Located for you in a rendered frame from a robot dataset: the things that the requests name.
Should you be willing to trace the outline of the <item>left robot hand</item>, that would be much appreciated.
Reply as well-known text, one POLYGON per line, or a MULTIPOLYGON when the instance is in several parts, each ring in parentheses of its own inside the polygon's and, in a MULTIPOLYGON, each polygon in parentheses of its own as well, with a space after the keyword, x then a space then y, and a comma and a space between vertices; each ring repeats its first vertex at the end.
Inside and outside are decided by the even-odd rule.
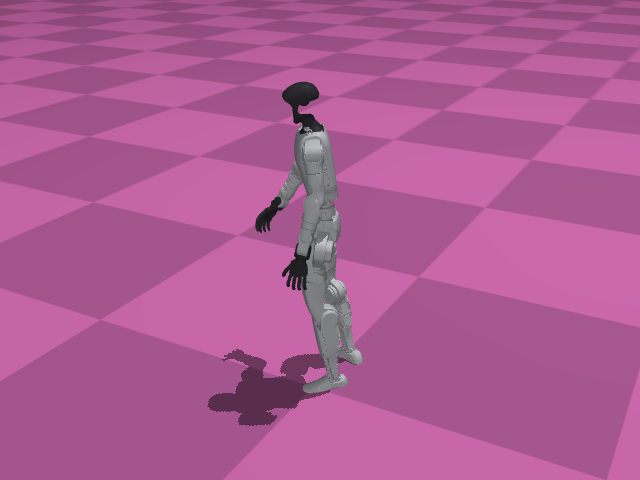
POLYGON ((295 290, 295 283, 296 283, 296 277, 298 277, 298 282, 297 282, 297 289, 300 291, 301 290, 301 277, 303 277, 303 289, 306 290, 306 276, 308 274, 308 267, 307 267, 307 263, 306 260, 309 260, 310 258, 310 254, 311 254, 311 245, 309 247, 308 250, 308 254, 307 257, 302 256, 302 255, 298 255, 297 254, 297 246, 296 245, 296 249, 295 249, 295 253, 294 253, 294 257, 296 259, 291 261, 291 264, 289 266, 286 267, 286 269, 282 272, 282 277, 285 277, 286 273, 289 271, 289 276, 288 276, 288 280, 287 280, 287 287, 290 287, 290 281, 291 278, 293 276, 293 281, 292 281, 292 290, 295 290))

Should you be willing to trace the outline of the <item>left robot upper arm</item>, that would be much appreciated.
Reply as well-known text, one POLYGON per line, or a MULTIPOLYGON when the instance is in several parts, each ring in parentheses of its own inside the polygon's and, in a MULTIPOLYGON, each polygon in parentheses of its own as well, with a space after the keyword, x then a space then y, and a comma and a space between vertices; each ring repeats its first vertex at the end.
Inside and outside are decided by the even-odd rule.
POLYGON ((321 209, 325 202, 325 192, 323 176, 324 148, 320 144, 320 140, 311 139, 305 141, 305 146, 302 148, 302 157, 305 164, 307 184, 311 189, 311 193, 307 197, 316 197, 319 200, 321 209))

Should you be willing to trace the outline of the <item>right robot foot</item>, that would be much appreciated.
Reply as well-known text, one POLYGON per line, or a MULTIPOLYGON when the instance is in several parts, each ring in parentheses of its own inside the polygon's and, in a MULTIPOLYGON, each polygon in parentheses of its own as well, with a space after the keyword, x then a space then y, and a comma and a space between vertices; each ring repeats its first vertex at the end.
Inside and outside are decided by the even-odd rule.
POLYGON ((351 347, 351 352, 347 353, 343 350, 343 346, 340 346, 340 348, 341 350, 338 352, 339 357, 346 359, 352 364, 358 365, 363 363, 363 356, 359 350, 353 350, 353 348, 351 347))

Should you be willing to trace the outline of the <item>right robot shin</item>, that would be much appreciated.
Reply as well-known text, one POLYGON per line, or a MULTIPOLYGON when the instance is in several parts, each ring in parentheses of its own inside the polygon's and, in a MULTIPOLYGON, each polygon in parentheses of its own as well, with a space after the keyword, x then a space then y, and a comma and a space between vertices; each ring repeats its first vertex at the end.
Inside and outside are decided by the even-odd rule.
POLYGON ((337 281, 343 286, 345 291, 345 297, 337 303, 336 302, 330 303, 326 299, 325 299, 325 302, 326 304, 330 304, 334 306, 339 313, 338 326, 340 331, 340 340, 343 345, 343 350, 347 353, 350 353, 351 347, 353 348, 353 350, 355 350, 352 330, 351 330, 351 324, 352 324, 351 306, 347 298, 346 286, 342 281, 340 280, 337 280, 337 281))

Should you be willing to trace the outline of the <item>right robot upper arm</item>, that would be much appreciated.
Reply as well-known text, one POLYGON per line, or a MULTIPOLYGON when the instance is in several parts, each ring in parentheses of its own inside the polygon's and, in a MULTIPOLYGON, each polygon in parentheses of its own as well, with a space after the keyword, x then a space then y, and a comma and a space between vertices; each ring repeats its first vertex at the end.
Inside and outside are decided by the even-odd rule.
MULTIPOLYGON (((302 126, 302 123, 300 125, 300 127, 302 126)), ((301 177, 301 174, 299 172, 298 166, 296 164, 296 162, 293 163, 292 168, 294 169, 294 171, 301 177)))

